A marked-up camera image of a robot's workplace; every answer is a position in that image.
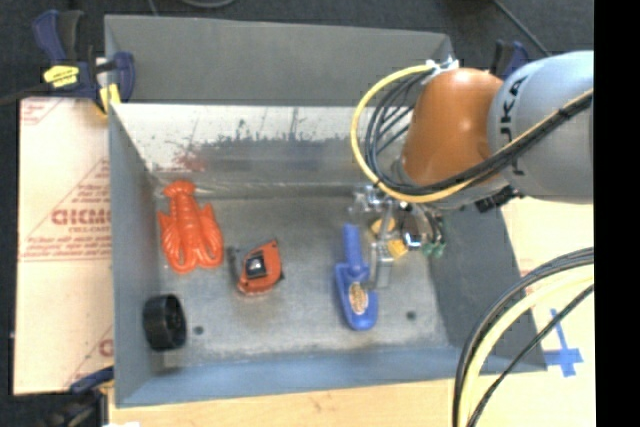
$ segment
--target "cardboard sheet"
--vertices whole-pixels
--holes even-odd
[[[88,100],[21,103],[16,394],[65,390],[112,363],[106,127]]]

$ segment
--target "blue tape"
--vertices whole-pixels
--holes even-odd
[[[555,310],[555,308],[551,308],[552,317],[555,317],[557,313],[558,312]],[[555,331],[556,333],[558,333],[558,338],[560,339],[560,349],[543,351],[544,359],[547,362],[547,365],[560,366],[562,375],[564,377],[572,377],[576,375],[576,369],[574,365],[576,363],[584,362],[584,360],[582,359],[582,355],[580,354],[580,349],[569,348],[560,323],[556,325]]]

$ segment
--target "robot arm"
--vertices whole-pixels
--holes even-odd
[[[580,51],[528,62],[504,80],[471,68],[433,73],[415,101],[393,179],[369,149],[370,167],[391,196],[441,209],[505,191],[591,202],[593,57]]]

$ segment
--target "orange lobster toy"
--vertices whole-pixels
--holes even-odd
[[[223,260],[223,238],[213,208],[203,208],[193,197],[196,187],[186,180],[167,185],[163,192],[169,198],[169,215],[158,212],[162,249],[171,268],[186,274],[198,265],[217,267]]]

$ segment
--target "clamp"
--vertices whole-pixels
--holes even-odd
[[[96,65],[91,56],[88,61],[79,61],[76,30],[83,14],[78,10],[58,12],[51,9],[33,20],[31,28],[36,44],[50,61],[51,66],[43,74],[48,93],[53,96],[89,98],[106,112],[109,100],[127,101],[133,93],[133,55],[119,51],[100,65]],[[113,72],[116,76],[107,86],[103,86],[97,76],[107,72]]]

